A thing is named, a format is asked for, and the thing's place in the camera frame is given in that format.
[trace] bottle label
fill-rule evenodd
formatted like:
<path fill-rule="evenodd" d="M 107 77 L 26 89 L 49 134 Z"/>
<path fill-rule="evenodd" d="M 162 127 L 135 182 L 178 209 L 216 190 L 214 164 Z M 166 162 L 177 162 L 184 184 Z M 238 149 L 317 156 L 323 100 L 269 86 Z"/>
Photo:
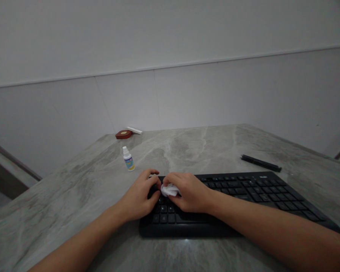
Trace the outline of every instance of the bottle label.
<path fill-rule="evenodd" d="M 125 163 L 126 163 L 126 166 L 127 166 L 128 170 L 133 170 L 135 168 L 135 165 L 133 163 L 132 157 L 127 159 L 127 160 L 125 160 Z"/>

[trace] marble table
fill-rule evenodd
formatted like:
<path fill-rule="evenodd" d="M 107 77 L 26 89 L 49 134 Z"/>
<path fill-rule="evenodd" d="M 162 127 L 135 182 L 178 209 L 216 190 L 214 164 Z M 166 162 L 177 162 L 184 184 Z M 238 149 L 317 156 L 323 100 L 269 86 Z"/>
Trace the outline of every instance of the marble table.
<path fill-rule="evenodd" d="M 136 169 L 126 170 L 122 146 Z M 340 226 L 340 162 L 249 125 L 106 135 L 0 210 L 0 271 L 27 271 L 118 201 L 139 173 L 267 171 L 241 154 L 282 166 L 278 175 Z M 288 271 L 246 238 L 143 239 L 121 227 L 89 271 Z"/>

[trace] keyboard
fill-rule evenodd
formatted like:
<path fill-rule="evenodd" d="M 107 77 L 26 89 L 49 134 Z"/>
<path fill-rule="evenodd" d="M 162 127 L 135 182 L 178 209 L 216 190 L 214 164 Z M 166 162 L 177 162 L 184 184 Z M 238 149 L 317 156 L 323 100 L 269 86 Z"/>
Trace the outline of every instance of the keyboard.
<path fill-rule="evenodd" d="M 212 190 L 292 213 L 340 233 L 340 227 L 273 172 L 195 175 Z M 151 188 L 148 198 L 157 190 Z M 185 213 L 168 198 L 159 198 L 150 214 L 140 220 L 142 237 L 230 237 L 240 234 L 217 218 Z"/>

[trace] spray bottle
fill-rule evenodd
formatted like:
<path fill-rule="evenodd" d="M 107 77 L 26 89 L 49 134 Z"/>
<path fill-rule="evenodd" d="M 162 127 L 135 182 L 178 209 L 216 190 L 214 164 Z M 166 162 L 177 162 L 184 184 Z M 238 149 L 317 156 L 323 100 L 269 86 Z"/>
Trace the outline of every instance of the spray bottle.
<path fill-rule="evenodd" d="M 122 147 L 122 149 L 124 151 L 124 160 L 125 160 L 127 170 L 131 172 L 135 170 L 135 163 L 133 162 L 132 156 L 127 150 L 127 147 Z"/>

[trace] table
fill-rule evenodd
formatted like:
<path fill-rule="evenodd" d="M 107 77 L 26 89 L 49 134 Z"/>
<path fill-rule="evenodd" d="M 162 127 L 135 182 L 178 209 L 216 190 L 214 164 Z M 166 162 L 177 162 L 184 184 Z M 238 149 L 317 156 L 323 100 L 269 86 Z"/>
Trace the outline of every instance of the table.
<path fill-rule="evenodd" d="M 136 169 L 122 158 L 127 146 Z M 282 166 L 279 177 L 340 226 L 340 162 L 250 125 L 105 135 L 0 210 L 0 271 L 27 271 L 116 203 L 146 168 L 160 175 L 267 171 L 241 154 Z M 143 239 L 122 226 L 89 271 L 288 271 L 246 238 Z"/>

